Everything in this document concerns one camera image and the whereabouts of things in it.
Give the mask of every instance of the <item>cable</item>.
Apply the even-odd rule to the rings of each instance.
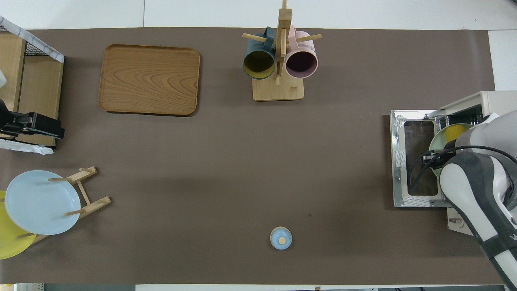
[[[412,176],[413,176],[413,168],[414,166],[416,165],[416,162],[422,157],[420,156],[419,158],[417,158],[415,160],[415,162],[413,163],[413,167],[411,167],[411,170],[409,171],[409,190],[412,191],[415,189],[415,186],[417,185],[418,183],[418,180],[420,180],[420,177],[422,177],[424,171],[426,169],[429,168],[429,166],[435,161],[437,160],[439,157],[443,156],[444,154],[447,154],[447,153],[450,153],[452,151],[457,151],[457,150],[462,150],[462,149],[481,149],[481,150],[488,150],[488,151],[492,151],[492,152],[496,152],[496,153],[499,153],[507,158],[509,158],[512,162],[514,162],[516,165],[517,165],[517,159],[515,159],[513,156],[511,156],[509,153],[507,152],[503,152],[502,150],[498,150],[496,148],[491,148],[491,147],[485,147],[485,146],[482,146],[482,145],[463,145],[461,147],[454,147],[454,148],[450,148],[448,150],[444,150],[443,152],[435,155],[432,159],[430,159],[425,165],[424,167],[421,169],[421,171],[418,173],[416,179],[415,179],[415,184],[412,183],[411,179],[412,179]],[[513,184],[513,181],[510,179],[510,186],[512,187],[512,190],[514,189],[514,184]]]
[[[426,151],[425,153],[421,154],[416,160],[413,162],[413,165],[411,166],[411,169],[409,170],[409,185],[411,186],[411,180],[413,179],[413,169],[417,165],[418,161],[423,158],[424,156],[434,153],[434,150]]]
[[[426,169],[428,169],[430,167],[430,165],[435,161],[437,160],[438,158],[440,158],[441,156],[443,156],[444,154],[447,154],[449,152],[452,152],[452,151],[457,151],[457,150],[461,150],[461,149],[482,149],[482,150],[488,150],[488,151],[493,151],[493,152],[496,152],[496,153],[499,153],[499,154],[502,154],[503,156],[509,158],[512,162],[514,162],[516,165],[517,165],[517,159],[515,159],[513,156],[511,156],[510,154],[508,154],[507,152],[504,152],[502,150],[499,150],[499,149],[496,149],[496,148],[490,148],[490,147],[485,147],[485,146],[482,146],[482,145],[464,145],[464,146],[461,146],[461,147],[455,147],[455,148],[451,148],[451,149],[447,149],[437,155],[435,155],[432,159],[430,159],[425,165],[424,167],[421,169],[421,171],[418,173],[417,177],[416,177],[416,180],[415,180],[415,184],[412,185],[412,174],[413,174],[413,168],[414,166],[416,166],[416,163],[418,162],[419,159],[421,159],[424,155],[428,154],[428,152],[425,152],[423,153],[419,158],[417,158],[415,160],[415,162],[413,163],[413,166],[411,167],[411,170],[409,171],[409,191],[412,191],[414,190],[414,188],[416,187],[417,183],[418,183],[418,180],[420,179],[420,177],[422,177],[424,171]],[[513,180],[512,180],[512,177],[510,175],[508,175],[508,180],[510,180],[510,191],[506,192],[505,193],[505,196],[503,198],[503,205],[507,205],[508,203],[508,199],[510,198],[510,196],[513,195],[513,192],[515,190],[515,184],[513,183]]]

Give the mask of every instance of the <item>yellow plate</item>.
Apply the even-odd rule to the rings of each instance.
[[[0,191],[0,198],[5,199],[5,191]],[[0,259],[10,258],[25,251],[34,241],[36,235],[16,239],[27,231],[16,225],[5,210],[5,204],[0,202]]]
[[[450,129],[451,127],[457,127],[457,126],[463,126],[463,129],[464,130],[458,130],[458,129],[455,129],[454,131],[455,132],[465,132],[467,131],[469,128],[473,127],[473,125],[471,124],[468,124],[468,123],[455,123],[455,124],[451,124],[445,128],[442,128],[442,130],[440,130],[433,138],[433,140],[431,140],[431,144],[429,145],[429,150],[443,150],[445,145],[447,144],[447,139],[448,139],[448,136],[447,136],[447,129]],[[437,178],[440,178],[440,173],[442,172],[442,169],[431,169],[433,170],[433,173],[435,174],[435,176]]]

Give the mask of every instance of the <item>wooden base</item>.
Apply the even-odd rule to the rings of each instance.
[[[276,74],[264,80],[253,80],[253,100],[281,101],[299,100],[303,98],[303,79],[291,77],[285,66],[280,74],[280,85],[277,85]]]
[[[75,173],[71,176],[63,178],[63,179],[66,179],[68,182],[70,182],[70,184],[72,184],[72,185],[74,185],[74,184],[79,185],[81,193],[83,194],[84,200],[86,202],[86,206],[81,208],[80,210],[68,212],[68,213],[65,213],[64,215],[67,215],[67,214],[72,215],[72,214],[79,213],[79,219],[81,219],[81,218],[93,213],[94,211],[97,211],[97,210],[101,209],[102,207],[111,203],[111,199],[108,196],[101,198],[97,201],[90,202],[88,195],[86,195],[86,191],[84,190],[84,187],[83,187],[83,184],[81,183],[81,181],[96,173],[97,173],[97,169],[95,167],[80,168],[78,173]],[[34,239],[34,241],[32,242],[32,244],[35,244],[38,241],[40,241],[46,237],[47,237],[46,235],[37,235],[36,238]]]

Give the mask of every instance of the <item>brown table mat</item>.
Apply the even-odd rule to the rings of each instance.
[[[0,281],[45,283],[501,284],[445,209],[392,202],[390,109],[435,109],[493,90],[485,31],[307,30],[318,71],[298,101],[253,101],[240,28],[33,31],[66,56],[55,154],[0,150],[18,174],[98,167],[113,203],[0,261]],[[97,105],[112,43],[195,48],[188,118]],[[275,251],[276,226],[293,245]]]

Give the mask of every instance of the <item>black cable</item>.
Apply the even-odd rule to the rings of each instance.
[[[431,154],[431,153],[434,153],[434,150],[430,150],[430,151],[426,151],[425,153],[421,154],[418,158],[416,158],[416,160],[413,162],[413,165],[411,166],[411,169],[409,170],[409,185],[411,186],[412,182],[411,180],[413,179],[413,169],[415,168],[415,166],[417,165],[418,161],[423,158],[424,156],[428,155],[428,154]]]
[[[436,154],[434,157],[432,157],[432,159],[430,159],[425,165],[424,167],[421,169],[421,171],[418,173],[416,179],[415,179],[415,184],[412,183],[411,181],[411,178],[413,176],[413,167],[411,167],[411,170],[409,171],[409,190],[412,191],[414,190],[415,186],[417,185],[418,183],[418,180],[420,180],[420,177],[422,177],[424,171],[426,169],[429,168],[429,166],[435,161],[437,160],[439,157],[447,154],[447,153],[450,153],[452,151],[457,151],[457,150],[462,150],[462,149],[481,149],[481,150],[488,150],[488,151],[492,151],[492,152],[496,152],[496,153],[499,153],[507,158],[509,158],[512,162],[514,162],[516,165],[517,165],[517,159],[515,159],[513,156],[511,156],[509,153],[507,152],[504,152],[502,150],[498,150],[496,148],[491,148],[491,147],[485,147],[485,146],[482,146],[482,145],[463,145],[461,147],[454,147],[454,148],[450,148],[448,150],[444,150],[443,152],[439,153],[439,154]],[[513,181],[510,179],[510,186],[512,187],[512,189],[514,189],[514,184],[513,184]]]

